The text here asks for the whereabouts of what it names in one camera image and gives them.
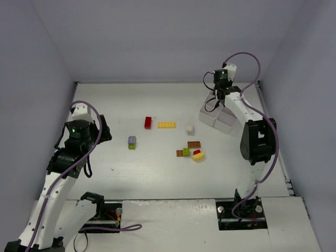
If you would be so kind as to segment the purple lego brick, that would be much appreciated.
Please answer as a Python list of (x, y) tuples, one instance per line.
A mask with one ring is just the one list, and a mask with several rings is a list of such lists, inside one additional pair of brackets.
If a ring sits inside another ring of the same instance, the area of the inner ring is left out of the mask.
[(129, 136), (128, 137), (128, 144), (136, 144), (136, 137), (135, 136)]

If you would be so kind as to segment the white lego brick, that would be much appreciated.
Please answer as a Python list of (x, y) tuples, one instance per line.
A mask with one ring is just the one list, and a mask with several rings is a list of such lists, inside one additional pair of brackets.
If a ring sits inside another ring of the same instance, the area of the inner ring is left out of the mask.
[(186, 132), (189, 135), (194, 134), (194, 126), (192, 124), (187, 124), (186, 125)]

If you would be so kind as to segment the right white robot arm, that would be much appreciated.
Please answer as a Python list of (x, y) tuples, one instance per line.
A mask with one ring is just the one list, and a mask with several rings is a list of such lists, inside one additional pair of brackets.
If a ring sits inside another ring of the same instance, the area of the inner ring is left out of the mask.
[(237, 87), (214, 91), (217, 103), (230, 110), (243, 126), (240, 153), (250, 166), (243, 173), (235, 192), (235, 211), (245, 202), (258, 197), (259, 184), (264, 183), (275, 168), (279, 155), (276, 121), (254, 108)]

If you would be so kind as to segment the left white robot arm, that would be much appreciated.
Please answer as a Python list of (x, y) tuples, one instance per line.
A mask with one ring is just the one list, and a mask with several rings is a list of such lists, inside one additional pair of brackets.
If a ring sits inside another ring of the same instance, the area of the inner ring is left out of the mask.
[(57, 148), (51, 157), (45, 184), (28, 224), (18, 240), (10, 241), (5, 251), (65, 251), (72, 237), (90, 218), (103, 207), (103, 196), (86, 192), (80, 200), (80, 207), (69, 218), (59, 220), (66, 198), (80, 172), (87, 177), (89, 155), (94, 148), (112, 139), (104, 115), (74, 117), (64, 124), (69, 137), (62, 148)]

